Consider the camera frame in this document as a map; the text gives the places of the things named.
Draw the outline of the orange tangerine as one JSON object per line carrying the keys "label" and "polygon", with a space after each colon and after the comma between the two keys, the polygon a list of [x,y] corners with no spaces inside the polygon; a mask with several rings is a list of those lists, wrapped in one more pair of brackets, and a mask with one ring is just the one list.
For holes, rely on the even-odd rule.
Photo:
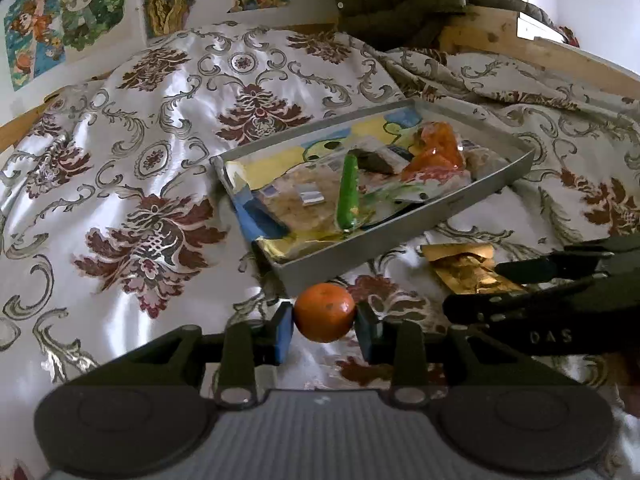
{"label": "orange tangerine", "polygon": [[355,300],[344,287],[331,283],[312,285],[295,301],[294,322],[305,338],[328,344],[350,331],[355,308]]}

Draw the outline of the gold foil snack packet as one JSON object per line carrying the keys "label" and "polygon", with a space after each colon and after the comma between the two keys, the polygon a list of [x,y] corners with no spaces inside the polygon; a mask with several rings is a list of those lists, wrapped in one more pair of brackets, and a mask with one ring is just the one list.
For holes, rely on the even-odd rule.
{"label": "gold foil snack packet", "polygon": [[495,271],[491,244],[427,244],[422,256],[456,295],[492,295],[525,292]]}

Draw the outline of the green stick snack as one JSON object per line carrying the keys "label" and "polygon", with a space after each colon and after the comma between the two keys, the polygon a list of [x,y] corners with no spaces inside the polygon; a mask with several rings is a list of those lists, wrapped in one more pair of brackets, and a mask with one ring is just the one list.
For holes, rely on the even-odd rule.
{"label": "green stick snack", "polygon": [[359,167],[356,155],[349,152],[343,164],[340,194],[336,206],[335,220],[343,232],[356,229],[359,216]]}

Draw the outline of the orange snack packet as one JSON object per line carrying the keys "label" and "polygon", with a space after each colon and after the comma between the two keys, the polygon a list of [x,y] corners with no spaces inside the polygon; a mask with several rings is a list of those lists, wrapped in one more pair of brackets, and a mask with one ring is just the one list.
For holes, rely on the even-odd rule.
{"label": "orange snack packet", "polygon": [[413,147],[416,154],[400,174],[404,182],[440,180],[443,174],[466,169],[458,138],[449,122],[424,122],[414,134]]}

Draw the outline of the grey metal tray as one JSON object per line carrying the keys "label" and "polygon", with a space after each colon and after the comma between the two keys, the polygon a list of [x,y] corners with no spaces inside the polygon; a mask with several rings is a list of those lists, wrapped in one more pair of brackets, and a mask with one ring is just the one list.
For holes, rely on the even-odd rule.
{"label": "grey metal tray", "polygon": [[522,140],[481,120],[438,104],[405,100],[358,110],[297,127],[218,155],[216,174],[228,193],[247,185],[255,192],[298,165],[308,148],[321,140],[374,136],[412,155],[414,134],[424,122],[449,122],[471,174],[465,188],[422,204],[370,206],[359,203],[356,229],[333,233],[290,232],[280,240],[258,238],[250,243],[259,269],[277,278],[286,292],[297,295],[310,285],[352,270],[358,264],[408,242],[490,194],[523,177],[534,152]]}

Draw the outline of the beige cracker packet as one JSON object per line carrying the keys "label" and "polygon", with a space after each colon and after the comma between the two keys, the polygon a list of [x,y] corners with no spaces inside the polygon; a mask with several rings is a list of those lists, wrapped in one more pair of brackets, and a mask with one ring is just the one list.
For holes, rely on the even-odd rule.
{"label": "beige cracker packet", "polygon": [[342,173],[342,162],[298,165],[255,195],[271,217],[291,232],[333,233]]}

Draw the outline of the white labelled snack packet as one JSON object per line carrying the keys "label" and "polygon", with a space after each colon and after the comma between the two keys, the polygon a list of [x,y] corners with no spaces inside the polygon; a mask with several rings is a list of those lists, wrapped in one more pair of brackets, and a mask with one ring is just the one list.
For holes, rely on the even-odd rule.
{"label": "white labelled snack packet", "polygon": [[336,203],[340,197],[345,156],[357,157],[360,204],[370,206],[422,204],[465,188],[472,183],[465,169],[427,166],[415,174],[404,173],[412,155],[374,136],[348,136],[321,140],[308,148],[305,159],[313,162],[318,176],[312,183],[323,198]]}

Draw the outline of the white floral bedspread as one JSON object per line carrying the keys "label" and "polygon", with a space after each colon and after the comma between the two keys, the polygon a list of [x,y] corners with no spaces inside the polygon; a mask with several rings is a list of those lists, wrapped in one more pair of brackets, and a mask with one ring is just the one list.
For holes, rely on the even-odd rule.
{"label": "white floral bedspread", "polygon": [[639,103],[491,54],[375,50],[233,22],[177,32],[63,91],[1,168],[1,474],[47,472],[39,401],[184,324],[218,333],[281,301],[213,160],[285,130],[420,96],[529,144],[532,171],[335,284],[446,330],[426,244],[534,258],[639,229]]}

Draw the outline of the anime character poster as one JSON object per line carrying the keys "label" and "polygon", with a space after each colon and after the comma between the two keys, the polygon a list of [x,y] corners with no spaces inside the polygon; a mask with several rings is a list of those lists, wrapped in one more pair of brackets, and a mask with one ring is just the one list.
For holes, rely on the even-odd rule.
{"label": "anime character poster", "polygon": [[41,84],[145,44],[142,0],[1,0],[1,83]]}

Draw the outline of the wooden bed frame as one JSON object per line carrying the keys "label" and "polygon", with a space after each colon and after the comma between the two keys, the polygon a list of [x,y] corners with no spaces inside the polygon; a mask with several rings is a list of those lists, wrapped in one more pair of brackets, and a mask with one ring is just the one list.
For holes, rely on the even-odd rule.
{"label": "wooden bed frame", "polygon": [[[523,28],[523,23],[529,20],[525,14],[517,14],[515,11],[485,8],[484,6],[470,6],[469,10],[461,16],[450,18],[450,22],[444,27],[438,38],[439,50],[447,54],[459,52],[487,52],[502,54],[516,58],[529,65],[543,70],[555,70],[566,76],[578,79],[580,82],[590,84],[598,90],[626,96],[626,98],[639,99],[639,75],[626,70],[605,58],[572,47],[569,44],[542,37],[532,39],[518,36]],[[319,35],[336,31],[336,18],[324,23],[287,24],[274,26],[275,29],[290,30],[298,34]],[[89,61],[87,70],[83,75],[71,75],[70,68],[64,68],[62,76],[67,77],[61,88],[48,92],[42,96],[41,103],[28,112],[16,116],[10,122],[1,121],[1,153],[9,153],[28,133],[32,124],[44,113],[49,102],[54,99],[65,87],[78,84],[85,80],[104,80],[111,72],[122,64],[111,62],[110,69],[98,74],[98,68],[105,66],[104,56],[98,62]]]}

